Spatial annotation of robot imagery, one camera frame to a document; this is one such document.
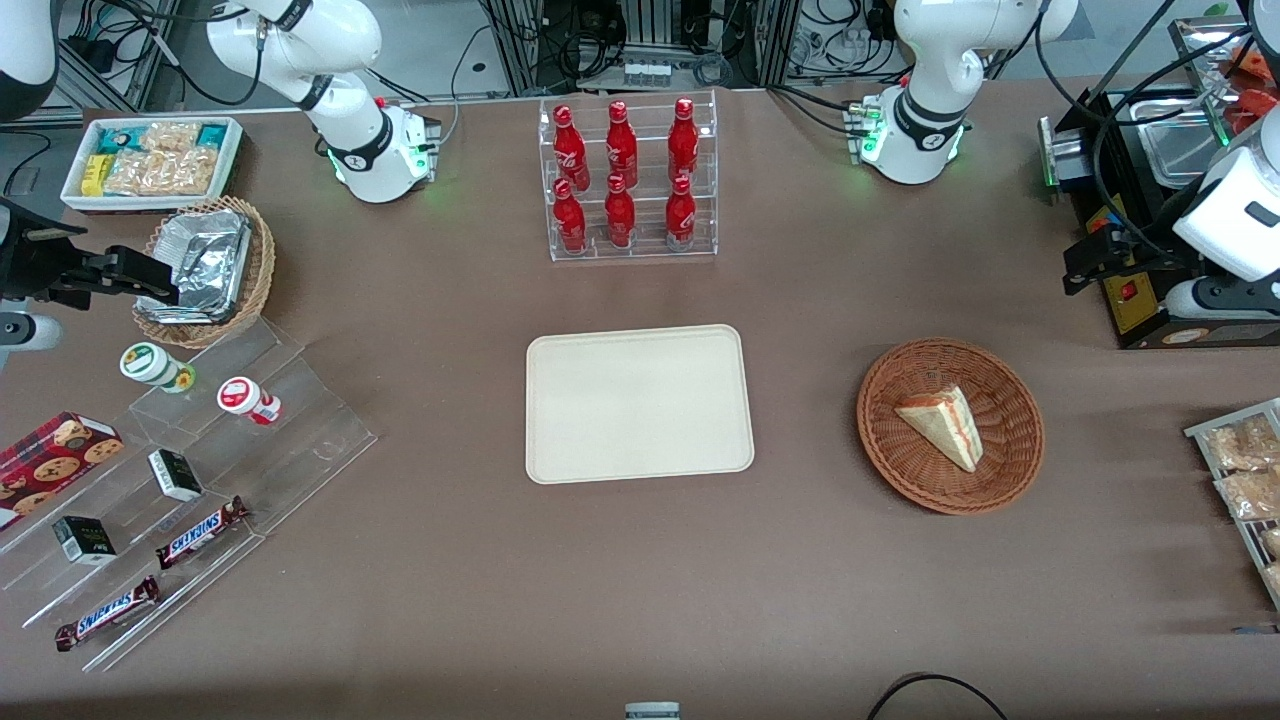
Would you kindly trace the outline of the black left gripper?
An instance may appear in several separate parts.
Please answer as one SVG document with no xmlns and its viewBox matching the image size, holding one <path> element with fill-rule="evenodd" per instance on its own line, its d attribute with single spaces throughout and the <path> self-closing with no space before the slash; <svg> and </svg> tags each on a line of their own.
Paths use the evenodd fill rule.
<svg viewBox="0 0 1280 720">
<path fill-rule="evenodd" d="M 1110 277 L 1152 272 L 1183 272 L 1202 275 L 1202 256 L 1175 229 L 1181 214 L 1164 214 L 1130 228 L 1101 225 L 1062 251 L 1062 291 L 1080 293 Z"/>
</svg>

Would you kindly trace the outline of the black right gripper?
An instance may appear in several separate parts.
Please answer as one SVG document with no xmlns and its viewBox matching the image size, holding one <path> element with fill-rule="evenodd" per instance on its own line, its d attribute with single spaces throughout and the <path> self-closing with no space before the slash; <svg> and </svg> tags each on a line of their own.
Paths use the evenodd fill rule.
<svg viewBox="0 0 1280 720">
<path fill-rule="evenodd" d="M 128 293 L 178 304 L 180 291 L 170 265 L 133 249 L 109 249 L 95 259 L 99 283 L 67 279 L 82 268 L 84 252 L 70 241 L 86 228 L 68 225 L 3 199 L 1 292 L 9 301 L 33 300 L 90 307 L 93 295 Z"/>
</svg>

